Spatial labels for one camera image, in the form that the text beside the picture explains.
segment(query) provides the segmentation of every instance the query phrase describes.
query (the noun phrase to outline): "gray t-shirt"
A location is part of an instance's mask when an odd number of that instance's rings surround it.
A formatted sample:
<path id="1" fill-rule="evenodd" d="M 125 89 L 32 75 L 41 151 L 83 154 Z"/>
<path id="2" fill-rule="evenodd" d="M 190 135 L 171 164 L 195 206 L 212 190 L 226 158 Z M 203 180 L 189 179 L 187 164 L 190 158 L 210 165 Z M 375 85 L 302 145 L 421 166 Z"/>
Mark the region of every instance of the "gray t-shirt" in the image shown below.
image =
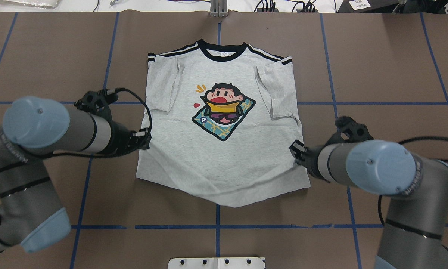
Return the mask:
<path id="1" fill-rule="evenodd" d="M 233 207 L 310 187 L 289 152 L 302 140 L 291 57 L 199 40 L 148 66 L 137 177 Z"/>

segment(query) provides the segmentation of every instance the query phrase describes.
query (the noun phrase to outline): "grid line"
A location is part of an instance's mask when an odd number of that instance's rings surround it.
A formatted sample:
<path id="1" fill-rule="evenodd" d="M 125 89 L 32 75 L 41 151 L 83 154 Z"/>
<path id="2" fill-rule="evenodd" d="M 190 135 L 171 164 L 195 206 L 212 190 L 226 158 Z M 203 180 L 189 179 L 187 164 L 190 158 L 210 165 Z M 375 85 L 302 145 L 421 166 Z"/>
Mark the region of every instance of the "grid line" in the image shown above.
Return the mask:
<path id="1" fill-rule="evenodd" d="M 111 46 L 109 49 L 109 55 L 108 55 L 108 64 L 106 66 L 106 73 L 105 73 L 105 79 L 103 82 L 103 89 L 106 89 L 106 82 L 108 81 L 108 73 L 109 73 L 109 67 L 111 65 L 111 57 L 113 55 L 113 46 L 115 44 L 115 37 L 116 37 L 116 29 L 118 27 L 118 20 L 119 20 L 119 12 L 116 13 L 116 18 L 115 18 L 115 27 L 113 29 L 113 36 L 111 38 Z M 83 196 L 82 196 L 82 200 L 81 200 L 81 207 L 80 207 L 80 214 L 78 217 L 78 225 L 76 225 L 76 235 L 75 235 L 75 242 L 73 245 L 73 252 L 72 252 L 72 258 L 70 261 L 70 269 L 74 268 L 74 262 L 76 259 L 76 252 L 78 250 L 78 242 L 80 239 L 80 232 L 81 232 L 81 228 L 82 228 L 82 220 L 83 220 L 83 213 L 84 213 L 84 206 L 86 204 L 86 195 L 88 193 L 88 184 L 90 182 L 90 176 L 91 176 L 91 163 L 93 162 L 93 157 L 90 158 L 90 161 L 88 163 L 88 171 L 86 172 L 86 181 L 84 183 L 84 190 L 83 190 Z"/>
<path id="2" fill-rule="evenodd" d="M 18 12 L 15 12 L 15 15 L 12 20 L 12 24 L 10 25 L 9 33 L 7 34 L 7 38 L 5 39 L 5 42 L 3 43 L 2 51 L 0 52 L 0 63 L 2 62 L 2 57 L 3 57 L 3 54 L 5 53 L 5 49 L 7 48 L 7 44 L 9 43 L 10 36 L 12 34 L 13 27 L 15 25 L 17 17 L 18 17 Z"/>
<path id="3" fill-rule="evenodd" d="M 64 105 L 72 105 L 75 101 L 59 101 Z M 13 101 L 0 101 L 0 105 L 9 105 Z M 111 105 L 142 105 L 137 101 L 116 101 Z M 297 102 L 297 105 L 448 105 L 448 102 Z"/>
<path id="4" fill-rule="evenodd" d="M 433 61 L 433 64 L 435 66 L 436 73 L 438 75 L 438 80 L 439 80 L 439 83 L 441 85 L 441 89 L 443 90 L 443 94 L 445 95 L 446 104 L 448 105 L 448 93 L 446 92 L 445 84 L 443 83 L 443 78 L 441 78 L 441 73 L 439 72 L 438 64 L 436 62 L 435 55 L 433 54 L 432 44 L 430 43 L 430 39 L 428 37 L 427 27 L 425 25 L 425 19 L 423 17 L 423 13 L 422 12 L 420 12 L 420 20 L 421 20 L 421 25 L 423 27 L 423 32 L 425 34 L 425 39 L 427 41 L 428 50 L 430 52 L 430 55 L 432 56 L 432 61 Z"/>
<path id="5" fill-rule="evenodd" d="M 330 92 L 332 93 L 333 113 L 335 114 L 335 119 L 337 119 L 338 118 L 337 100 L 335 98 L 335 91 L 333 88 L 333 79 L 332 79 L 332 71 L 330 69 L 329 51 L 327 48 L 327 39 L 325 37 L 325 26 L 323 23 L 322 13 L 320 13 L 319 15 L 320 15 L 320 25 L 321 25 L 321 29 L 322 29 L 323 48 L 325 50 L 325 60 L 327 61 L 327 70 L 328 70 L 328 75 L 329 75 Z M 350 187 L 347 187 L 347 199 L 348 199 L 348 207 L 350 210 L 350 219 L 352 220 L 352 232 L 354 234 L 354 245 L 355 245 L 355 254 L 357 256 L 357 265 L 358 265 L 358 269 L 362 269 L 362 261 L 360 258 L 360 249 L 358 246 L 357 227 L 355 226 L 354 205 L 352 204 L 352 193 L 350 192 Z"/>

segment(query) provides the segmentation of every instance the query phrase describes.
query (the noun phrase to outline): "cartoon face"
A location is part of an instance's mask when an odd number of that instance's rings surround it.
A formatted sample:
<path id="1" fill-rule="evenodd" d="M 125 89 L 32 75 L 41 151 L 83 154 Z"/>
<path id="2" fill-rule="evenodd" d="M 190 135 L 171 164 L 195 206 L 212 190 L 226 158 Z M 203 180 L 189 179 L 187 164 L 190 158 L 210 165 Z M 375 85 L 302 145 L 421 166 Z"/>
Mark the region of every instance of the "cartoon face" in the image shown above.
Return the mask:
<path id="1" fill-rule="evenodd" d="M 213 103 L 223 104 L 244 100 L 243 95 L 232 88 L 215 88 L 206 93 L 205 98 Z"/>

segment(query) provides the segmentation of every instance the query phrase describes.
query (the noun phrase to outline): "metal bracket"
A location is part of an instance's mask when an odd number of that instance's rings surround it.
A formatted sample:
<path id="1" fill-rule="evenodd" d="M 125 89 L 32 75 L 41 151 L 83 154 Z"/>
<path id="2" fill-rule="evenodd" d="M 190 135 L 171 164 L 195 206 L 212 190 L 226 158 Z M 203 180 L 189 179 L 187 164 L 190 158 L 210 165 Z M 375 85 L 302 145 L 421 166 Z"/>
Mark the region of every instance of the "metal bracket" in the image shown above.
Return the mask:
<path id="1" fill-rule="evenodd" d="M 211 17 L 227 17 L 227 0 L 211 0 Z"/>

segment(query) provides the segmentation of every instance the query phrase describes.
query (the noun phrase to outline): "white paper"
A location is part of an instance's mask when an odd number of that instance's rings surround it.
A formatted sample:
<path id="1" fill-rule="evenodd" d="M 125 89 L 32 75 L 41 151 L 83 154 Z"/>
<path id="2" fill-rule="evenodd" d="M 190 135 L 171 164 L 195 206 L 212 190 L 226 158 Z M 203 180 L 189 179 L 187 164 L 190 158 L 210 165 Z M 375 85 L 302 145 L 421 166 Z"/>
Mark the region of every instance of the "white paper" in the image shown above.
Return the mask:
<path id="1" fill-rule="evenodd" d="M 367 0 L 355 0 L 355 1 L 350 1 L 349 3 L 354 10 L 361 10 L 361 9 L 366 9 L 367 7 L 370 7 L 370 4 L 368 3 Z"/>

